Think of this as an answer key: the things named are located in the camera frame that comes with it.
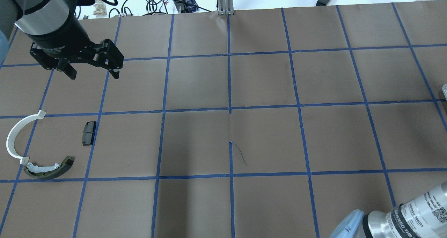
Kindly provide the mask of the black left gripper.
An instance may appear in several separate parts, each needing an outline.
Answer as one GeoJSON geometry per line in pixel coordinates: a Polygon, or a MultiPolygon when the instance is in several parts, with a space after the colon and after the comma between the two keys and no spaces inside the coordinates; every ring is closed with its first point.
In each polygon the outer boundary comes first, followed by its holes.
{"type": "MultiPolygon", "coordinates": [[[[123,68],[124,55],[112,40],[105,39],[99,44],[90,42],[74,53],[64,52],[63,50],[63,48],[59,48],[56,52],[50,53],[49,50],[45,51],[36,43],[32,43],[29,53],[46,69],[56,68],[60,60],[67,63],[88,63],[95,67],[107,69],[115,80],[119,79],[120,69],[123,68]]],[[[61,68],[61,71],[71,80],[76,79],[77,71],[72,65],[65,65],[61,68]]]]}

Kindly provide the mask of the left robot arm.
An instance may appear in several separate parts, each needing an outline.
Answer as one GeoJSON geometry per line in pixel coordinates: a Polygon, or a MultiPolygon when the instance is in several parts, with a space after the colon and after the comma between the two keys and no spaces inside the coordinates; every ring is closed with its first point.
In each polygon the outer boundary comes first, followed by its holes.
{"type": "MultiPolygon", "coordinates": [[[[118,0],[101,0],[112,6],[118,0]]],[[[77,6],[92,6],[95,0],[1,0],[1,61],[10,48],[16,26],[32,40],[30,55],[45,69],[76,78],[72,63],[105,68],[119,78],[124,56],[110,39],[95,44],[75,17],[77,6]]]]}

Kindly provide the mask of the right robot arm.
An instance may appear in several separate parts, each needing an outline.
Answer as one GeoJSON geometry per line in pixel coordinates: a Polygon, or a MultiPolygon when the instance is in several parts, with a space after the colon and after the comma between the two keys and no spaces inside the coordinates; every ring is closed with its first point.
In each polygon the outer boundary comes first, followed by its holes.
{"type": "Polygon", "coordinates": [[[336,227],[331,238],[445,238],[447,183],[443,182],[390,212],[356,209],[336,227]]]}

